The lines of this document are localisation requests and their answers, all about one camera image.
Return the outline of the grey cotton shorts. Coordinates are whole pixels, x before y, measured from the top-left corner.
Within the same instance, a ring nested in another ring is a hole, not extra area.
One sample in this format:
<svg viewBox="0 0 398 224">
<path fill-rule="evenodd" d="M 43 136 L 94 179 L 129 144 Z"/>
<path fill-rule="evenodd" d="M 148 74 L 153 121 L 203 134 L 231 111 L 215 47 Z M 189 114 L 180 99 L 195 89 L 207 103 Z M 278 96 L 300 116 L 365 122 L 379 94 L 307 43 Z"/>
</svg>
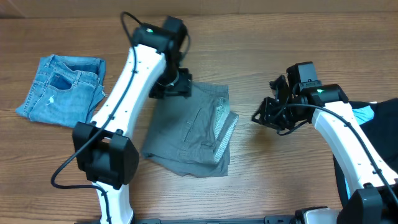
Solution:
<svg viewBox="0 0 398 224">
<path fill-rule="evenodd" d="M 193 83 L 190 97 L 157 101 L 141 153 L 180 176 L 224 177 L 238 119 L 228 86 Z"/>
</svg>

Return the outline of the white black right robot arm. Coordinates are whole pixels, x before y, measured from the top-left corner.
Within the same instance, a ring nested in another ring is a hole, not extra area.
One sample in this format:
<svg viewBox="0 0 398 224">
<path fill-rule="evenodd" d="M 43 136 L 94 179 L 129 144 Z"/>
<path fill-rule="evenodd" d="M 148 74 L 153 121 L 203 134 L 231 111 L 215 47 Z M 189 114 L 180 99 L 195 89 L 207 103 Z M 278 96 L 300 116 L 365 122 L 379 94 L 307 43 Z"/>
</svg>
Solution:
<svg viewBox="0 0 398 224">
<path fill-rule="evenodd" d="M 264 98 L 252 121 L 283 136 L 306 123 L 323 136 L 343 171 L 349 199 L 341 210 L 297 210 L 292 223 L 397 223 L 397 173 L 377 153 L 354 117 L 337 84 L 318 80 L 288 84 L 281 75 L 270 82 L 274 97 Z"/>
</svg>

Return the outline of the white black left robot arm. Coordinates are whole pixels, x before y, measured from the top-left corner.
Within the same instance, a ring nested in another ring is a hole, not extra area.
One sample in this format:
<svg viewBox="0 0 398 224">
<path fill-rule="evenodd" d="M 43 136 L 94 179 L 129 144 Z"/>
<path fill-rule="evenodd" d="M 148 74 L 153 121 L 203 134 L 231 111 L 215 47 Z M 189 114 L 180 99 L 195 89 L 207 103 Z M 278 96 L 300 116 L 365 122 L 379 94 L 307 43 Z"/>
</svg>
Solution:
<svg viewBox="0 0 398 224">
<path fill-rule="evenodd" d="M 129 183 L 139 153 L 131 139 L 147 98 L 189 97 L 192 76 L 180 62 L 180 48 L 190 41 L 181 19 L 167 17 L 161 27 L 140 23 L 128 32 L 131 44 L 123 71 L 111 94 L 89 123 L 77 123 L 73 133 L 78 168 L 97 191 L 98 223 L 133 223 Z"/>
</svg>

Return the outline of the light blue garment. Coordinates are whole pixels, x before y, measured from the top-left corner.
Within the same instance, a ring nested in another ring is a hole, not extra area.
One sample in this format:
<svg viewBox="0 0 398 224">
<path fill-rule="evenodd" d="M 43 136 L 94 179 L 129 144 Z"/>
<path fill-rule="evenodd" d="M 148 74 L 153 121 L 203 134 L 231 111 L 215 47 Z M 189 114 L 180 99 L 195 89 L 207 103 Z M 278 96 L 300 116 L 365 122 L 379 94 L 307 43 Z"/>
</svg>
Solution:
<svg viewBox="0 0 398 224">
<path fill-rule="evenodd" d="M 359 125 L 367 123 L 374 118 L 374 111 L 370 105 L 353 109 L 353 114 Z"/>
</svg>

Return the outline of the black garment pile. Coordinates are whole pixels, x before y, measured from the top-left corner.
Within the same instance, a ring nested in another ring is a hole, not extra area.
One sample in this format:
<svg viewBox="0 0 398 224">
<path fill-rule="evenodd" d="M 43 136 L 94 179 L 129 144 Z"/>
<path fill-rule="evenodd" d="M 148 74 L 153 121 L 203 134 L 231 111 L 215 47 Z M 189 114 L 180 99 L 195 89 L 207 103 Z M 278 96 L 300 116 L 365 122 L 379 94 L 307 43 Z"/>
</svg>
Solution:
<svg viewBox="0 0 398 224">
<path fill-rule="evenodd" d="M 352 109 L 370 105 L 374 118 L 360 125 L 369 141 L 384 162 L 397 171 L 397 99 L 380 103 L 352 101 Z"/>
</svg>

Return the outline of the folded blue denim shorts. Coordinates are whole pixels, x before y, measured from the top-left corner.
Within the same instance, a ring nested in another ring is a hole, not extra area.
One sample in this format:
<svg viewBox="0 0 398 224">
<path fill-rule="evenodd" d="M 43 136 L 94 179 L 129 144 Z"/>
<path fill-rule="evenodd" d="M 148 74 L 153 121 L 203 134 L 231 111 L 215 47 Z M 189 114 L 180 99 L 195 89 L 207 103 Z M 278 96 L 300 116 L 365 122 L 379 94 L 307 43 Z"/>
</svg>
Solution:
<svg viewBox="0 0 398 224">
<path fill-rule="evenodd" d="M 42 57 L 32 86 L 17 109 L 29 121 L 74 128 L 89 123 L 106 96 L 102 58 L 52 54 Z"/>
</svg>

